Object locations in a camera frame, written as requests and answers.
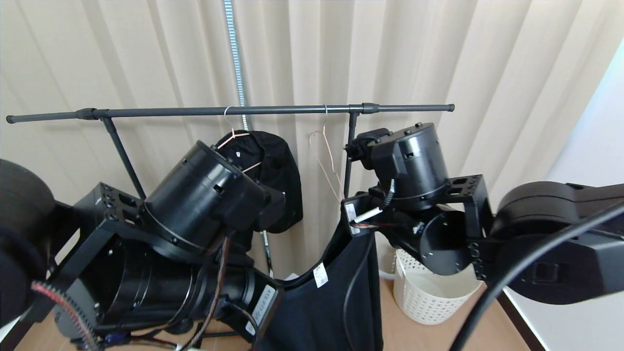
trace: black t-shirt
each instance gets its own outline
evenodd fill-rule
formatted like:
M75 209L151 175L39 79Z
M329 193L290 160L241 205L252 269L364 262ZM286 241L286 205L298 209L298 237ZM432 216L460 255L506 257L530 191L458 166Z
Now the black t-shirt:
M373 240L373 246L366 253L368 240ZM379 271L374 248L374 237L351 238L343 216L321 259L328 282L317 288L313 269L283 282L284 297L258 343L258 350L347 350L342 322L344 296L363 255L367 255L349 298L347 326L354 350L381 351Z

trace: curtain fold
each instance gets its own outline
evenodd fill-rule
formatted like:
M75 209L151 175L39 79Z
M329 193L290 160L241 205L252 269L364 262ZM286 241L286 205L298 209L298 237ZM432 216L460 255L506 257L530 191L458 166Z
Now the curtain fold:
M624 3L592 1L235 0L249 105L456 104L456 111L361 116L357 132L437 126L450 176L485 175L492 205L540 180L624 36ZM84 107L236 106L220 1L0 2L1 157L39 174L73 203L97 181L134 193L103 126L92 121L7 125L6 114ZM230 116L240 126L238 116ZM315 262L338 221L326 170L323 114L250 116L290 145L305 218L270 234L276 276ZM344 177L346 115L326 135ZM149 194L198 139L212 143L223 117L117 119ZM339 182L332 173L334 188ZM354 164L350 194L373 186ZM263 263L256 236L254 256Z

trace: white plastic basket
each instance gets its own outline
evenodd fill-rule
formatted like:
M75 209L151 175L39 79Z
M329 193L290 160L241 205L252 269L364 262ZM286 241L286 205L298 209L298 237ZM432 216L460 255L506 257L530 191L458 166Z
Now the white plastic basket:
M480 286L469 265L448 276L433 274L404 250L396 251L394 300L411 319L422 324L447 320Z

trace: wooden floor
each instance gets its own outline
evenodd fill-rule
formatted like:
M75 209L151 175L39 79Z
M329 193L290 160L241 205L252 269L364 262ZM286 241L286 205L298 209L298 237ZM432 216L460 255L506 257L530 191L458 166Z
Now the wooden floor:
M392 282L381 282L381 307L383 312L383 335L386 351L441 351L447 350L459 330L477 294L470 298L449 320L440 325L422 325L409 319L394 302ZM210 331L225 331L221 323L210 325ZM188 335L163 337L169 341L184 342ZM240 337L206 339L202 349L207 351L247 351L249 344ZM73 346L59 334L54 321L48 318L30 329L17 346L16 351L71 351ZM151 351L151 347L119 347L119 351ZM465 351L529 351L518 331L514 328L498 302L490 306L466 345Z

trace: black metal rod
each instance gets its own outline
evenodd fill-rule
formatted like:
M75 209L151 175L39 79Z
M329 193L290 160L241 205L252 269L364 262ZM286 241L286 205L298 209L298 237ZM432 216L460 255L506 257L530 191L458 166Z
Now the black metal rod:
M106 127L106 131L110 134L110 138L113 140L113 144L115 145L115 149L117 149L121 162L124 163L125 170L128 172L128 176L130 176L134 189L137 190L139 197L142 200L145 200L145 192L143 191L139 177L137 177L137 173L134 171L134 167L132 167L128 153L126 153L124 145L121 143L121 139L119 138L119 134L117 133L117 128L115 127L113 120L110 118L102 118L102 122Z
M82 109L74 112L51 114L31 114L7 116L8 123L53 121L59 119L103 119L106 117L151 117L151 116L219 116L227 107L175 107L164 109ZM352 113L373 114L377 112L424 112L453 111L455 105L378 105L364 103L359 105L317 105L317 106L252 106L227 108L227 114L322 114Z
M347 144L349 144L355 138L355 126L358 123L357 112L349 113L349 136L347 137ZM351 185L351 158L347 156L347 163L344 165L344 198L349 197L349 185Z

